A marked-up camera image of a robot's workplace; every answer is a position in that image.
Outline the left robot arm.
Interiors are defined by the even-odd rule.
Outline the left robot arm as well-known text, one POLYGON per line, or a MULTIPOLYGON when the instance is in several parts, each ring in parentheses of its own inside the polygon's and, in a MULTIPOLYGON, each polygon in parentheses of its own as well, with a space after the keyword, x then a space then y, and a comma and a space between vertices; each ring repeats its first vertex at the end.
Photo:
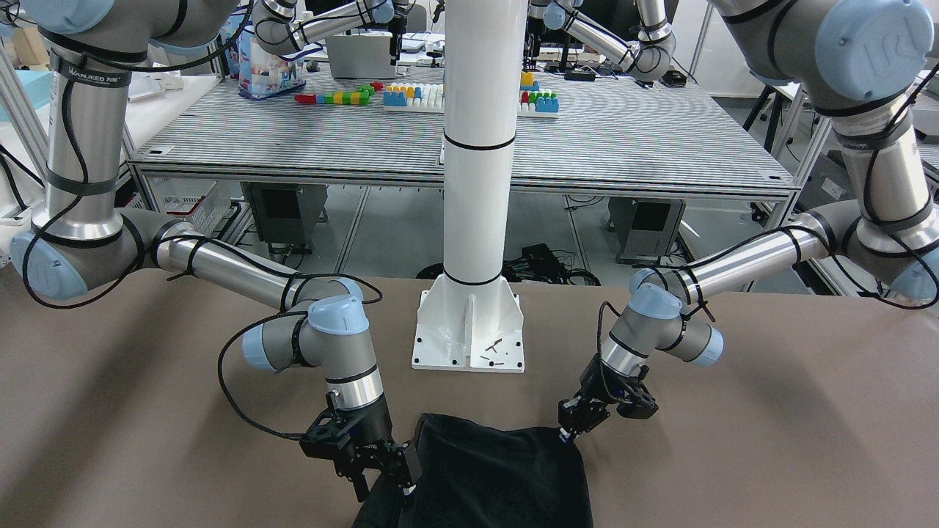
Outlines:
POLYGON ((665 352, 714 364, 722 334, 695 320, 708 297, 782 268, 841 255, 905 309, 937 303, 937 206, 918 152, 911 87, 935 47, 935 21, 920 1, 715 1, 748 67, 762 80, 795 81, 827 117, 854 197, 792 217, 683 266, 641 268, 630 298, 598 339, 573 398, 559 403, 559 435, 571 442, 605 421, 657 411, 644 378, 665 352))

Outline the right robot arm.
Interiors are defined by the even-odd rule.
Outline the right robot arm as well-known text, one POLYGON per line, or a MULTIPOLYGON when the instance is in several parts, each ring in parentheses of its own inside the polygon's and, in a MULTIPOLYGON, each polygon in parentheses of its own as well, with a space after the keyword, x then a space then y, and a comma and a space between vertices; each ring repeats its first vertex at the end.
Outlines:
POLYGON ((237 1, 24 1, 51 47, 51 124, 45 198, 10 243, 27 293, 44 307, 90 304, 141 268, 221 285, 278 311, 239 333, 246 357, 275 371, 321 367, 326 410, 301 433, 307 457, 329 459, 365 500, 365 470, 411 494, 422 468, 392 421, 355 279, 303 274, 199 233, 187 221, 116 208, 120 140, 132 73, 150 45, 175 53, 215 40, 237 1))

